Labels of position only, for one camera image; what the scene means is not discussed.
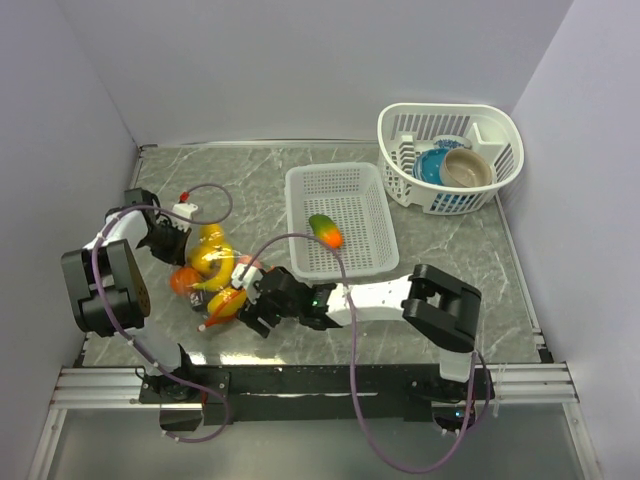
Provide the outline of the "fake pink peach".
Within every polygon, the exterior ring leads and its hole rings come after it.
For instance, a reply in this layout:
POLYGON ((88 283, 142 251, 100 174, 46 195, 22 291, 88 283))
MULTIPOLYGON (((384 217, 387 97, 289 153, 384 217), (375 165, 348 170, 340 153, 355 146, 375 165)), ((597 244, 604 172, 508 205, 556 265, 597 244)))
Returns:
POLYGON ((262 268, 262 264, 259 260, 253 260, 251 255, 242 255, 239 256, 237 258, 237 263, 238 264, 243 264, 243 265, 252 265, 255 268, 262 268))

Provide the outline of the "fake yellow banana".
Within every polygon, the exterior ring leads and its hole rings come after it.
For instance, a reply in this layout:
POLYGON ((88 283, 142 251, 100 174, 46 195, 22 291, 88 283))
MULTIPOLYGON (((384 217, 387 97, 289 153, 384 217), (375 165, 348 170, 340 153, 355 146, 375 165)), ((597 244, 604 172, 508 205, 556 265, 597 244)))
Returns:
POLYGON ((225 288, 231 280, 231 274, 235 268, 235 257, 232 247, 224 242, 216 245, 220 248, 220 268, 211 277, 204 277, 203 281, 193 286, 196 290, 216 292, 225 288))

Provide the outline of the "clear zip top bag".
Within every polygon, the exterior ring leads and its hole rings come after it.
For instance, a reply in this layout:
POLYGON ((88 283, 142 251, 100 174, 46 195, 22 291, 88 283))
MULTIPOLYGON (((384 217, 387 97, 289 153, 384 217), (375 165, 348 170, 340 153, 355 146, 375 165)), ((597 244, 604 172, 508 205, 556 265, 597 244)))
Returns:
POLYGON ((235 320, 249 301, 247 288, 264 271, 262 264, 254 261, 240 281, 238 276, 251 258, 236 253, 219 224, 200 227, 198 242, 188 251, 186 265, 169 277, 171 290, 202 315, 199 332, 235 320))

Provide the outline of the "fake green orange mango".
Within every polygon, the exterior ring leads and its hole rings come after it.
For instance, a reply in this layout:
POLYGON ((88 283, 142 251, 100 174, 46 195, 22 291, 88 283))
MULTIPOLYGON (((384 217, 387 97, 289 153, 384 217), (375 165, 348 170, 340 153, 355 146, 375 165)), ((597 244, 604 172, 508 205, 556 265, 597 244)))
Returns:
POLYGON ((313 234, 333 249, 343 246, 343 235, 337 224, 328 216, 315 214, 309 217, 309 225, 313 234))

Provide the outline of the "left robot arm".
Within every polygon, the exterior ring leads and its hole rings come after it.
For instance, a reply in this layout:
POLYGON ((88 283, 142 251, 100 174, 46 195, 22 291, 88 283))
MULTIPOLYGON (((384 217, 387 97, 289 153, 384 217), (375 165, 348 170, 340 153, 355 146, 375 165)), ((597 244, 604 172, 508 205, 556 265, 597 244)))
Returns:
POLYGON ((132 343, 144 364, 144 383, 162 399, 184 402, 197 395, 199 378, 184 348, 146 320, 151 301, 133 250, 147 248, 155 259, 183 267, 196 209, 180 209, 172 220, 160 207, 156 194, 127 190, 124 205, 105 217, 109 231, 63 254, 61 267, 79 329, 132 343))

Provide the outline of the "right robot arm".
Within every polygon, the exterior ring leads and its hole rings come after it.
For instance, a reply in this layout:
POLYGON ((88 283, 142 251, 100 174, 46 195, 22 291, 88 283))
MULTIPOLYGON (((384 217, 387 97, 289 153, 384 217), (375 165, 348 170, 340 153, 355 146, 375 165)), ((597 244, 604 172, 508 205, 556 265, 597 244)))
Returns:
POLYGON ((432 265, 418 264, 396 280, 347 287, 308 285, 284 267, 267 271, 241 264, 231 286, 247 294, 238 319, 263 338, 284 318, 316 331, 344 328, 354 320, 405 321, 439 349, 442 394, 460 398, 473 384, 482 294, 432 265))

